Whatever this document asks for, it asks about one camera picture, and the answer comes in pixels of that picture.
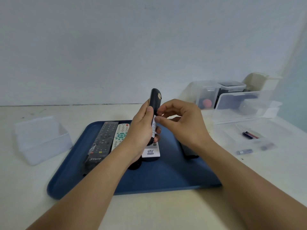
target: pink ball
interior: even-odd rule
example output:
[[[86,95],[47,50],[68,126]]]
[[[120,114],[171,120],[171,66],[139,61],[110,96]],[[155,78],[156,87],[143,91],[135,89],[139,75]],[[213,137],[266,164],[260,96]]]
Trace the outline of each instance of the pink ball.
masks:
[[[210,108],[212,106],[212,101],[210,99],[203,100],[203,105],[205,108]]]

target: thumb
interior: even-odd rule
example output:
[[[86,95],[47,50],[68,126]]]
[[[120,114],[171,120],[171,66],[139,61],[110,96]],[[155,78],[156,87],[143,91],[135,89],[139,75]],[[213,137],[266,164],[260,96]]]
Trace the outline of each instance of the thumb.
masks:
[[[153,108],[151,106],[147,107],[146,109],[146,114],[144,115],[143,121],[145,121],[145,123],[149,123],[151,124],[151,120],[153,119]]]
[[[174,122],[170,119],[167,119],[163,116],[157,116],[155,118],[155,121],[157,123],[160,123],[163,127],[166,127],[168,130],[170,130],[171,132],[175,132],[175,128],[177,127],[178,123]]]

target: hand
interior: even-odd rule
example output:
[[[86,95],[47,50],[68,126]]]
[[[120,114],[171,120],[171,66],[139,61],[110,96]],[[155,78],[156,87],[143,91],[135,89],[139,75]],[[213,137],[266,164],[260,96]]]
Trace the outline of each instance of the hand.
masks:
[[[193,103],[173,99],[161,105],[157,114],[156,122],[169,129],[176,139],[191,149],[211,140],[201,110]],[[167,119],[173,115],[180,117]]]
[[[129,147],[133,148],[134,154],[132,163],[135,162],[137,159],[140,158],[142,155],[144,148],[148,144],[148,142],[151,139],[152,135],[152,128],[151,128],[151,120],[153,118],[153,108],[151,106],[148,106],[149,100],[147,100],[140,108],[140,110],[137,112],[137,114],[134,116],[128,133],[122,142],[122,144],[128,144]],[[161,133],[161,128],[157,127],[156,132],[158,134]],[[158,142],[160,139],[159,135],[156,135],[154,137],[154,142]]]

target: person's left hand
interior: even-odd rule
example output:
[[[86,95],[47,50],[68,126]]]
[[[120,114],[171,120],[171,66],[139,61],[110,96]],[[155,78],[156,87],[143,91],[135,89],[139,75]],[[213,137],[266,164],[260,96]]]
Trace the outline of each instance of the person's left hand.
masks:
[[[129,147],[133,148],[133,160],[132,162],[137,161],[137,159],[142,155],[144,148],[148,144],[152,135],[151,120],[153,118],[153,108],[148,106],[149,100],[147,100],[134,116],[127,135],[122,142],[122,144],[128,144]],[[156,133],[161,133],[161,128],[156,128]],[[156,134],[154,142],[158,142],[160,136]]]

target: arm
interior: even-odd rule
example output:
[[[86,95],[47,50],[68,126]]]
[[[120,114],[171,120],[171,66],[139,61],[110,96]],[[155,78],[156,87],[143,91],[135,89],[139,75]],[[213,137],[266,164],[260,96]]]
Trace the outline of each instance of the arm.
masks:
[[[306,229],[307,208],[215,143],[195,104],[171,100],[159,108],[158,115],[156,122],[210,166],[248,229]],[[181,117],[166,119],[172,115]]]
[[[133,118],[124,141],[28,230],[98,229],[122,175],[151,139],[153,109],[147,106],[148,101]]]

